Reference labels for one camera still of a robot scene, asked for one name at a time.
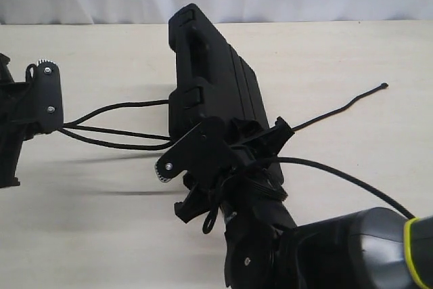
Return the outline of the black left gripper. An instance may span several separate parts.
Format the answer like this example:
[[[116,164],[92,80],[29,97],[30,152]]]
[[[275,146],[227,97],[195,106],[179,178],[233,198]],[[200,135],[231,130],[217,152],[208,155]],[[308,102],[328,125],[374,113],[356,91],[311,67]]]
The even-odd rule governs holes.
[[[16,169],[27,128],[32,123],[32,109],[24,107],[35,83],[36,65],[25,70],[25,81],[16,82],[9,71],[10,58],[1,54],[1,187],[20,185]]]

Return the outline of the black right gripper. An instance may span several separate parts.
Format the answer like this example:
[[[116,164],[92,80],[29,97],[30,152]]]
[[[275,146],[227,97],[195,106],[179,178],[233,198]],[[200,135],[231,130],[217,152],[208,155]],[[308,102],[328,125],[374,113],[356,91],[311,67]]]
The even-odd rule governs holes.
[[[212,225],[220,210],[229,217],[260,202],[281,206],[288,195],[282,186],[281,167],[274,160],[293,134],[281,117],[270,128],[256,120],[231,119],[225,124],[224,140],[234,151],[235,163],[219,171],[210,187],[183,171],[189,193],[184,201],[175,203],[176,216],[188,223],[206,214],[205,224]]]

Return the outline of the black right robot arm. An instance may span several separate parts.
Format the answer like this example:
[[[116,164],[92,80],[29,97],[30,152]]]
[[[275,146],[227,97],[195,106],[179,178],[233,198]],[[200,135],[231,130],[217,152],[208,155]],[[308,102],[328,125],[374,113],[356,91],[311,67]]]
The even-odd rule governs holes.
[[[225,219],[228,288],[431,288],[432,218],[417,218],[382,192],[387,207],[295,224],[277,171],[281,163],[319,169],[365,190],[371,186],[330,166],[280,156],[294,130],[278,118],[208,117],[173,134],[160,161],[183,175],[189,193],[175,204],[184,222],[205,216],[204,233]]]

